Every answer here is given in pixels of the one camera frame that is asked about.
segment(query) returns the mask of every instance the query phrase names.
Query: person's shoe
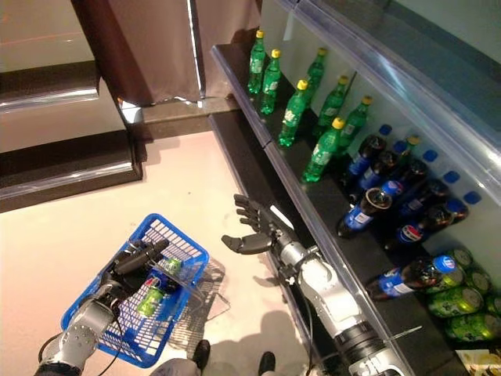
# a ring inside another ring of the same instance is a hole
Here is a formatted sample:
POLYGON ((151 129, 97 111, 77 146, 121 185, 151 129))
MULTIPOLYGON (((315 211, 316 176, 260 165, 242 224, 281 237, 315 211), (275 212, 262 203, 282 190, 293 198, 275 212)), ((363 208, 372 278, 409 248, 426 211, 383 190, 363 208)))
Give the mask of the person's shoe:
POLYGON ((203 339, 196 345, 195 353, 193 354, 192 361, 196 363, 199 370, 203 371, 209 362, 211 354, 211 344, 207 339, 203 339))
POLYGON ((261 362, 259 362, 258 375, 262 376, 267 371, 275 370, 275 354, 273 352, 265 352, 261 357, 261 362))

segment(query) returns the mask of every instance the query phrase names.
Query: wire basket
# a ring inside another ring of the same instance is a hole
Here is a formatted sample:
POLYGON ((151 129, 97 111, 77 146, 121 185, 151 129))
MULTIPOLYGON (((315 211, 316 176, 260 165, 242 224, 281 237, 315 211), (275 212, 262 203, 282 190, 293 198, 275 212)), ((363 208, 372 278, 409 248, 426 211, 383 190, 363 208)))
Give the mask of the wire basket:
MULTIPOLYGON (((115 355, 121 345, 118 357, 141 368, 151 367, 158 361, 190 296, 198 298, 200 303, 203 301, 203 295, 196 289, 196 282, 204 272, 209 254, 161 215, 148 215, 118 252, 126 249, 133 240, 156 243, 162 239, 169 240, 169 246, 162 251, 164 258, 158 264, 160 267, 165 267, 170 258, 181 260, 182 269, 175 279, 181 282, 182 288, 173 294, 165 295, 155 313, 151 317, 144 317, 137 312, 137 306, 149 288, 141 286, 138 292, 120 304, 121 314, 118 321, 123 336, 117 324, 113 323, 99 340, 99 348, 111 355, 115 355)), ((99 272, 65 312, 61 320, 63 329, 68 327, 83 300, 98 290, 101 276, 106 268, 107 266, 99 272)))

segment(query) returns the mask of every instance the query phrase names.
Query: beige floor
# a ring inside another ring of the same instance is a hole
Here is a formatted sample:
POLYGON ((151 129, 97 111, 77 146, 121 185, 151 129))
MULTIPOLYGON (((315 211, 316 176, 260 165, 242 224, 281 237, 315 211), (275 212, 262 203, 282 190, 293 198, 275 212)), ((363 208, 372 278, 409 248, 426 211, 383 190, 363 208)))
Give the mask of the beige floor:
MULTIPOLYGON (((272 276, 264 259, 232 254, 220 241, 223 233, 249 230, 238 223, 232 202, 238 188, 214 135, 162 139, 147 150, 142 182, 0 215, 0 374, 34 373, 38 348, 59 330, 67 307, 150 212, 168 218, 225 268, 220 293, 231 308, 205 324, 213 344, 205 374, 256 375, 264 350, 276 353, 278 371, 298 374, 305 348, 279 287, 263 283, 272 276)), ((170 346, 160 362, 175 356, 184 351, 170 346)), ((98 374, 110 359, 97 351, 84 375, 98 374)), ((107 374, 152 370, 119 360, 107 374)))

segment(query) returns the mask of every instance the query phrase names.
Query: green soda bottle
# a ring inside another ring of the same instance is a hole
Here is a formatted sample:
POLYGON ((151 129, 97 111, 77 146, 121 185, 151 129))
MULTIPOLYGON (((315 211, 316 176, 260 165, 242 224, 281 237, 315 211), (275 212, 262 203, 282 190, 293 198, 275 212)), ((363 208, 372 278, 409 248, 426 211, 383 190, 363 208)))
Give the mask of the green soda bottle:
POLYGON ((279 134, 279 144, 289 147, 296 136, 297 127, 301 116, 306 109, 305 90, 308 87, 306 80, 297 82, 297 90, 287 103, 287 109, 283 115, 282 131, 279 134))
POLYGON ((265 79, 263 81, 263 97, 261 99, 261 112, 263 114, 271 114, 275 109, 276 88, 279 86, 280 76, 280 50, 272 50, 272 62, 268 65, 265 71, 265 79))
POLYGON ((312 159, 306 166, 305 172, 303 172, 305 182, 318 182, 330 158, 341 155, 339 141, 343 127, 344 121, 340 117, 336 117, 332 122, 332 128, 320 137, 319 143, 316 144, 313 150, 312 159))
POLYGON ((306 108, 310 107, 312 103, 313 96, 315 95, 316 89, 320 86, 320 81, 322 81, 323 71, 325 67, 323 66, 323 60, 327 54, 326 49, 319 49, 315 60, 312 65, 308 68, 308 88, 306 89, 305 97, 306 97, 306 108))
POLYGON ((372 102, 373 98, 371 96, 364 96, 359 106, 348 115, 346 126, 343 132, 341 132, 341 141, 339 142, 341 150, 345 151, 350 146, 351 141, 353 141, 355 136, 360 132, 360 129, 366 124, 367 110, 372 102))
POLYGON ((348 77, 341 76, 336 88, 330 92, 324 102, 319 115, 319 122, 313 127, 313 135, 319 139, 320 136, 332 125, 333 120, 339 114, 339 110, 344 102, 344 90, 348 83, 348 77))
POLYGON ((258 94, 261 90, 263 64, 266 56, 265 44, 263 43, 264 36, 265 32, 263 30, 256 31, 256 42, 250 51, 249 83, 247 84, 247 88, 253 94, 258 94))

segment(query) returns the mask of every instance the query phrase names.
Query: black wire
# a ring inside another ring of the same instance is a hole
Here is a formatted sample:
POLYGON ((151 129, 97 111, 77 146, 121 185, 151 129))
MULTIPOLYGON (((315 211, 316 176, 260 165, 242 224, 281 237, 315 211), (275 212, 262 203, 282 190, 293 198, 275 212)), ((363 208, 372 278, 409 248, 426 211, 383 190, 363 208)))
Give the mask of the black wire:
POLYGON ((308 300, 306 299, 305 295, 303 294, 303 291, 301 291, 301 288, 298 288, 298 290, 301 293, 301 297, 303 298, 303 302, 306 305, 306 312, 308 313, 308 321, 309 321, 308 370, 306 371, 305 376, 309 376, 310 372, 312 372, 312 369, 314 367, 314 364, 313 364, 313 316, 312 316, 312 309, 310 308, 308 300))
POLYGON ((45 341, 44 344, 41 346, 40 350, 38 350, 38 362, 39 363, 41 363, 41 361, 43 360, 44 350, 47 347, 47 345, 50 342, 54 341, 61 333, 62 333, 62 331, 56 335, 53 335, 51 338, 49 338, 47 341, 45 341))
POLYGON ((115 354, 115 357, 111 360, 110 364, 108 364, 108 366, 103 370, 103 372, 101 372, 97 376, 103 376, 110 369, 113 363, 115 363, 115 360, 117 360, 120 351, 122 350, 122 345, 124 344, 124 332, 122 331, 122 326, 120 325, 120 321, 118 320, 117 320, 117 325, 118 325, 118 330, 120 331, 120 346, 118 346, 117 353, 115 354))

